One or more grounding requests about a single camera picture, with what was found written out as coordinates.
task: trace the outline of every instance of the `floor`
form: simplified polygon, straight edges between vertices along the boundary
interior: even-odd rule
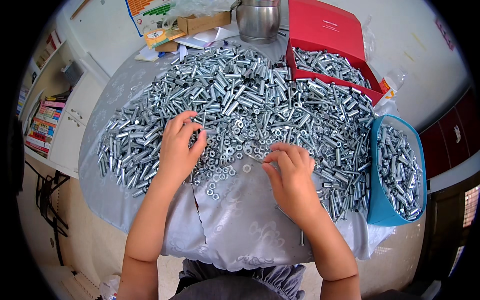
[[[66,219],[69,237],[60,237],[65,265],[81,271],[94,284],[110,274],[120,274],[127,235],[95,216],[83,199],[80,183],[70,179],[60,193],[59,214]],[[394,234],[375,249],[371,259],[357,260],[364,299],[388,289],[402,289],[413,279],[423,240],[425,217],[397,227]],[[178,284],[182,259],[158,258],[159,298],[169,299]],[[322,278],[314,263],[307,264],[301,288],[306,300],[319,299]]]

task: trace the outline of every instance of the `gray tablecloth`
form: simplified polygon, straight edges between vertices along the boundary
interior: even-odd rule
[[[253,47],[274,60],[285,53],[288,41],[279,36],[270,45],[254,47],[237,36],[228,40]],[[105,87],[88,121],[79,155],[80,186],[89,208],[127,233],[143,196],[133,198],[135,189],[116,185],[112,173],[100,177],[96,145],[114,110],[135,99],[176,57],[167,53],[156,62],[143,62],[133,58],[136,54],[118,68]],[[250,173],[242,171],[244,164],[252,166]],[[181,186],[169,208],[162,255],[199,260],[229,271],[313,261],[308,241],[300,246],[300,229],[275,209],[268,177],[260,165],[246,157],[233,167],[235,177],[216,183],[218,201],[205,194],[209,181],[198,187]],[[393,230],[367,225],[365,212],[349,213],[348,221],[339,221],[337,227],[360,259],[368,259]]]

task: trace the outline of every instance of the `stainless steel pot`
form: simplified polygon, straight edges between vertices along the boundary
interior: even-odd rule
[[[242,41],[270,44],[276,41],[280,26],[280,0],[236,0],[237,24]]]

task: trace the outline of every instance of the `gray pants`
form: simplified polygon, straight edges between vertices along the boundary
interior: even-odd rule
[[[305,297],[305,291],[299,289],[305,269],[305,266],[298,264],[296,266],[278,265],[230,272],[217,269],[212,264],[185,259],[183,260],[183,271],[180,271],[179,278],[190,277],[203,281],[224,275],[248,276],[275,291],[285,300],[302,300]]]

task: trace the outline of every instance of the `person's right hand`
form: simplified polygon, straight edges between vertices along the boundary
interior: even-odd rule
[[[320,205],[312,172],[315,161],[302,147],[277,143],[270,146],[273,151],[265,157],[262,168],[272,184],[273,196],[278,205],[297,225],[308,219]],[[276,161],[281,175],[269,163]]]

